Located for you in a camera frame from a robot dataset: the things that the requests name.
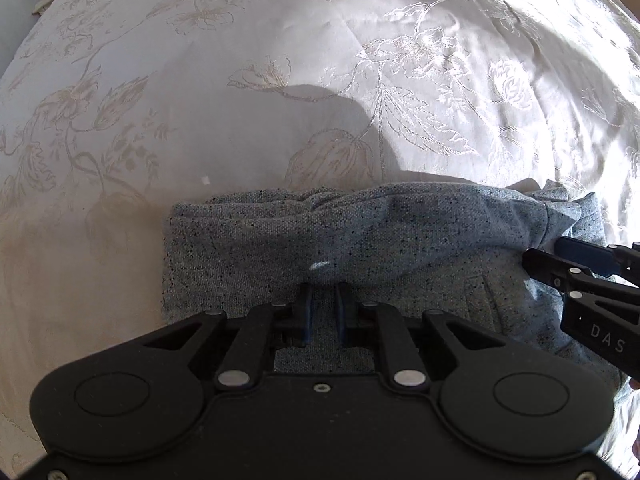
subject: speckled gray cloth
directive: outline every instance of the speckled gray cloth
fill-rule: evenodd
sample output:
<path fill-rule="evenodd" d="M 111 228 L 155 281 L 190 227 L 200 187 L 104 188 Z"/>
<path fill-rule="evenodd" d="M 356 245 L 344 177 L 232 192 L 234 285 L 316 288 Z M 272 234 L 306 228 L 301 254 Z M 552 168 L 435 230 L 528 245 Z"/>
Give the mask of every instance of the speckled gray cloth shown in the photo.
<path fill-rule="evenodd" d="M 318 285 L 314 341 L 277 352 L 276 369 L 356 372 L 363 349 L 337 341 L 331 285 L 406 316 L 440 308 L 595 371 L 612 392 L 623 376 L 559 329 L 562 301 L 529 279 L 522 253 L 568 234 L 603 244 L 594 194 L 568 201 L 547 186 L 521 194 L 471 184 L 389 184 L 357 192 L 254 191 L 174 206 L 164 225 L 168 321 L 218 306 L 230 317 Z"/>

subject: bed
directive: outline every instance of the bed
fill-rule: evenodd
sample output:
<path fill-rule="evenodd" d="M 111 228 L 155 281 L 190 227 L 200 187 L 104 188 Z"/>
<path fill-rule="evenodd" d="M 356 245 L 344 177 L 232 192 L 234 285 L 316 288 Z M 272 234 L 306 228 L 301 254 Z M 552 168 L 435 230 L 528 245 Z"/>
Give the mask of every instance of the bed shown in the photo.
<path fill-rule="evenodd" d="M 164 323 L 178 200 L 553 180 L 639 240 L 639 52 L 618 0 L 56 0 L 0 80 L 0 468 L 43 453 L 47 371 Z"/>

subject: white duvet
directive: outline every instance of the white duvet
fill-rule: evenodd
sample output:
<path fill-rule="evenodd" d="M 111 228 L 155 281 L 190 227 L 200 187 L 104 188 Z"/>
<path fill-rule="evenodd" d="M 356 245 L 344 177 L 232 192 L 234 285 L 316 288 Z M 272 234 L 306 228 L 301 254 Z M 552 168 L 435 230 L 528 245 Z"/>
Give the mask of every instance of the white duvet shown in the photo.
<path fill-rule="evenodd" d="M 56 0 L 0 80 L 0 468 L 47 371 L 162 324 L 177 200 L 551 179 L 640 239 L 638 52 L 617 0 Z"/>

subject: circular knob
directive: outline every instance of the circular knob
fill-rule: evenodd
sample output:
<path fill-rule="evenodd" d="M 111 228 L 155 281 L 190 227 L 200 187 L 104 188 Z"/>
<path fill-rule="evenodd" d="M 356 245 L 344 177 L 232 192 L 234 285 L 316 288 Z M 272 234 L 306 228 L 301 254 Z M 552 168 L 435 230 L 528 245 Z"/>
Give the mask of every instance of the circular knob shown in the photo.
<path fill-rule="evenodd" d="M 174 352 L 124 345 L 44 377 L 30 412 L 47 449 L 81 460 L 135 460 L 177 440 L 203 405 L 200 381 Z"/>
<path fill-rule="evenodd" d="M 444 382 L 439 404 L 468 441 L 536 462 L 597 447 L 613 399 L 596 375 L 521 344 L 471 351 Z"/>
<path fill-rule="evenodd" d="M 494 397 L 503 408 L 513 413 L 545 416 L 566 406 L 569 391 L 553 377 L 526 372 L 499 380 L 494 387 Z"/>
<path fill-rule="evenodd" d="M 117 416 L 133 412 L 149 398 L 149 385 L 132 374 L 115 372 L 87 379 L 76 390 L 78 405 L 93 415 Z"/>

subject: silver rivet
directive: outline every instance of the silver rivet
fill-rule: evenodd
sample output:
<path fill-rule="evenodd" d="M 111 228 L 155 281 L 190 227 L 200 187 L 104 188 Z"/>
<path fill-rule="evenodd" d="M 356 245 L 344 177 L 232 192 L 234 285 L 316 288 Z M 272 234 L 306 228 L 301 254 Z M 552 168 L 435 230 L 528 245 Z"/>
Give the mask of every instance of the silver rivet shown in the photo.
<path fill-rule="evenodd" d="M 47 480 L 67 480 L 66 475 L 62 471 L 54 469 L 47 474 Z"/>
<path fill-rule="evenodd" d="M 596 473 L 591 471 L 585 471 L 580 473 L 575 480 L 598 480 Z"/>
<path fill-rule="evenodd" d="M 227 370 L 218 376 L 218 382 L 229 388 L 237 388 L 248 384 L 250 380 L 249 374 L 242 370 Z"/>
<path fill-rule="evenodd" d="M 331 391 L 331 386 L 326 383 L 314 384 L 314 391 L 318 392 L 319 394 L 325 394 Z"/>
<path fill-rule="evenodd" d="M 394 375 L 394 381 L 401 386 L 420 386 L 427 376 L 419 370 L 400 370 Z"/>

